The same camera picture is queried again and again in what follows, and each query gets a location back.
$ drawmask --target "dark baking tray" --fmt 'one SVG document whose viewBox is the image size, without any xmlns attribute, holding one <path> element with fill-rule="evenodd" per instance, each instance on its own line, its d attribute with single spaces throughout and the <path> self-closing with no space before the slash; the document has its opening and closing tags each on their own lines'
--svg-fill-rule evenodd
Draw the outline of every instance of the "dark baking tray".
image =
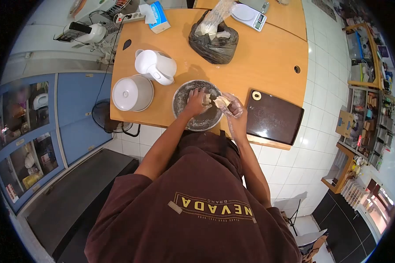
<svg viewBox="0 0 395 263">
<path fill-rule="evenodd" d="M 247 103 L 247 134 L 293 145 L 303 119 L 304 109 L 281 98 L 260 92 L 255 100 L 251 90 Z"/>
</svg>

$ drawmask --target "black plastic bag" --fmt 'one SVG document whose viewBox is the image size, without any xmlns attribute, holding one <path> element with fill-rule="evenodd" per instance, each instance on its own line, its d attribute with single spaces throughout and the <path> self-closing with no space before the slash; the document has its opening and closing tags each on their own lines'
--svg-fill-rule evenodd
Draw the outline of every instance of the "black plastic bag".
<svg viewBox="0 0 395 263">
<path fill-rule="evenodd" d="M 208 34 L 199 37 L 195 36 L 196 28 L 203 21 L 208 12 L 209 10 L 207 10 L 199 21 L 192 26 L 192 30 L 189 34 L 189 45 L 211 64 L 228 64 L 232 60 L 238 44 L 237 31 L 231 27 L 227 27 L 225 22 L 222 21 L 218 25 L 217 32 L 227 31 L 230 33 L 229 38 L 216 37 L 211 40 Z"/>
</svg>

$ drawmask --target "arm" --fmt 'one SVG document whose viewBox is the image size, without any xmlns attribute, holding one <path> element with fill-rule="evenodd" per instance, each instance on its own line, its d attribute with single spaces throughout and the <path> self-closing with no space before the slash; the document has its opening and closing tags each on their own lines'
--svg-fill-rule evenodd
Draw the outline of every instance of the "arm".
<svg viewBox="0 0 395 263">
<path fill-rule="evenodd" d="M 247 140 L 247 110 L 238 98 L 233 95 L 223 93 L 222 96 L 231 101 L 229 108 L 221 107 L 221 110 L 228 119 L 231 136 L 236 142 L 240 153 L 247 189 L 265 208 L 270 208 L 272 205 L 268 182 Z"/>
<path fill-rule="evenodd" d="M 187 123 L 205 109 L 202 105 L 204 95 L 205 92 L 197 88 L 190 91 L 186 107 L 153 144 L 135 171 L 136 174 L 142 174 L 154 181 L 164 172 Z"/>
</svg>

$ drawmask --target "brown t-shirt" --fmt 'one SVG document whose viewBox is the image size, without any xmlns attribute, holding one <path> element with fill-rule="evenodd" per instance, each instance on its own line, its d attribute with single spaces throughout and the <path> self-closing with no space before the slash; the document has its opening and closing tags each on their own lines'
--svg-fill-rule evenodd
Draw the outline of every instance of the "brown t-shirt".
<svg viewBox="0 0 395 263">
<path fill-rule="evenodd" d="M 88 236 L 89 262 L 300 263 L 279 209 L 243 187 L 238 159 L 227 158 L 235 152 L 184 146 L 154 182 L 116 178 Z"/>
</svg>

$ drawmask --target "white rice cooker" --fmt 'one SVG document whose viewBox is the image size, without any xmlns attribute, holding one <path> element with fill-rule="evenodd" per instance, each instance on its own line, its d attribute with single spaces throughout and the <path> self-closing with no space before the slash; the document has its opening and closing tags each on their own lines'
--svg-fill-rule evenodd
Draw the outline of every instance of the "white rice cooker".
<svg viewBox="0 0 395 263">
<path fill-rule="evenodd" d="M 114 105 L 121 111 L 141 112 L 151 105 L 153 98 L 152 82 L 141 75 L 118 80 L 112 91 Z"/>
</svg>

